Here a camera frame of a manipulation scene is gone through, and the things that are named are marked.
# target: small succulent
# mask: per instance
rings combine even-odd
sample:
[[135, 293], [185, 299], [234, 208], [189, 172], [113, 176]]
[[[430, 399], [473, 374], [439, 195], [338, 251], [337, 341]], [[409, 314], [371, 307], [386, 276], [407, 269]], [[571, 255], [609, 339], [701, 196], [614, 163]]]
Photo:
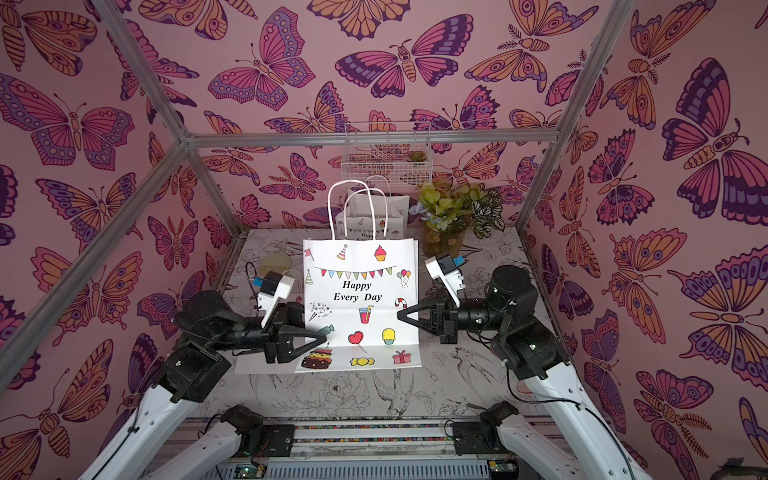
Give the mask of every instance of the small succulent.
[[421, 163], [427, 159], [427, 154], [422, 151], [412, 151], [408, 159], [414, 163]]

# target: paper gift bag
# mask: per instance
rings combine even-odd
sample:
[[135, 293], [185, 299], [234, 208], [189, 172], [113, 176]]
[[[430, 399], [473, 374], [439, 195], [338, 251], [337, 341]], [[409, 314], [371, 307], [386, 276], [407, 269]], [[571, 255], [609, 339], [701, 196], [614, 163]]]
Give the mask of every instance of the paper gift bag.
[[[379, 239], [375, 231], [371, 240], [341, 240], [333, 225], [331, 231], [331, 240], [304, 240], [304, 275], [311, 278], [304, 323], [318, 330], [333, 325], [333, 331], [296, 371], [421, 366], [419, 329], [397, 320], [399, 310], [419, 301], [418, 242]], [[395, 363], [403, 350], [413, 352], [410, 362]]]
[[[389, 180], [382, 175], [371, 175], [366, 182], [374, 177], [381, 177], [389, 186]], [[345, 238], [353, 240], [371, 240], [373, 226], [376, 225], [376, 236], [387, 239], [399, 239], [404, 237], [408, 225], [408, 208], [410, 197], [408, 195], [392, 195], [389, 188], [389, 196], [378, 188], [371, 188], [379, 192], [381, 196], [372, 197], [373, 215], [370, 215], [367, 190], [349, 190], [344, 209], [336, 215], [336, 228], [346, 225]]]

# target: printed cupcake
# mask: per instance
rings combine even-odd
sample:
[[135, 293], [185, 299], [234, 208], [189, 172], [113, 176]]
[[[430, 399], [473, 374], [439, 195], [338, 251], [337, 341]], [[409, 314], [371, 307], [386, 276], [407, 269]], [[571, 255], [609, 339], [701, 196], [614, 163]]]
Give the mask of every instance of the printed cupcake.
[[376, 257], [379, 262], [383, 262], [386, 258], [386, 251], [384, 251], [382, 246], [379, 245], [379, 248], [376, 249], [376, 252], [373, 253], [373, 256]]

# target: bag handle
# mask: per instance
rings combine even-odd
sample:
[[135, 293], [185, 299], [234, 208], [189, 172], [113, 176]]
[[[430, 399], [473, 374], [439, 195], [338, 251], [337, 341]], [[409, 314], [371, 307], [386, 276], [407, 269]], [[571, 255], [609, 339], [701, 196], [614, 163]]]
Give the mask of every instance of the bag handle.
[[389, 178], [385, 177], [384, 175], [379, 175], [379, 174], [371, 175], [370, 177], [366, 178], [366, 183], [368, 183], [368, 180], [370, 180], [370, 179], [372, 179], [374, 177], [381, 177], [381, 178], [384, 179], [384, 181], [386, 182], [387, 190], [389, 190], [389, 196], [391, 197], [392, 196], [392, 185], [389, 184]]
[[[331, 240], [336, 239], [336, 231], [333, 229], [333, 212], [331, 211], [331, 192], [333, 191], [333, 188], [338, 187], [339, 185], [347, 184], [349, 182], [353, 182], [355, 184], [361, 184], [366, 189], [368, 189], [368, 204], [371, 206], [371, 218], [373, 218], [373, 199], [371, 198], [371, 190], [368, 187], [368, 184], [362, 180], [340, 180], [331, 185], [331, 188], [328, 189], [328, 223], [331, 225]], [[373, 239], [376, 240], [376, 228], [373, 229]]]
[[[344, 237], [346, 237], [346, 235], [347, 235], [347, 231], [346, 231], [346, 206], [347, 206], [347, 204], [349, 204], [349, 199], [354, 197], [356, 194], [362, 193], [365, 190], [368, 190], [368, 195], [370, 195], [370, 191], [371, 190], [377, 191], [385, 199], [384, 200], [384, 234], [382, 235], [382, 238], [386, 237], [386, 230], [389, 227], [389, 205], [386, 203], [386, 197], [384, 196], [384, 192], [382, 192], [380, 188], [375, 188], [375, 187], [366, 187], [363, 190], [355, 190], [355, 191], [352, 192], [352, 195], [349, 195], [346, 198], [346, 202], [344, 202]], [[373, 229], [376, 230], [376, 215], [372, 214], [371, 218], [373, 219]]]

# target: black mounting plate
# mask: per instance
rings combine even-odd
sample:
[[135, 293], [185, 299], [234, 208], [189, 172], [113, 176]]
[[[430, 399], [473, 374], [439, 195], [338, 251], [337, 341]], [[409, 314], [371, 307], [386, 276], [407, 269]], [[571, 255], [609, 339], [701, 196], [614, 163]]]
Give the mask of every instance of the black mounting plate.
[[480, 422], [456, 422], [451, 425], [453, 429], [453, 448], [456, 455], [509, 453], [509, 450], [501, 447], [499, 450], [491, 450], [483, 442]]
[[295, 425], [265, 425], [263, 440], [269, 442], [262, 452], [262, 457], [287, 457], [293, 447]]

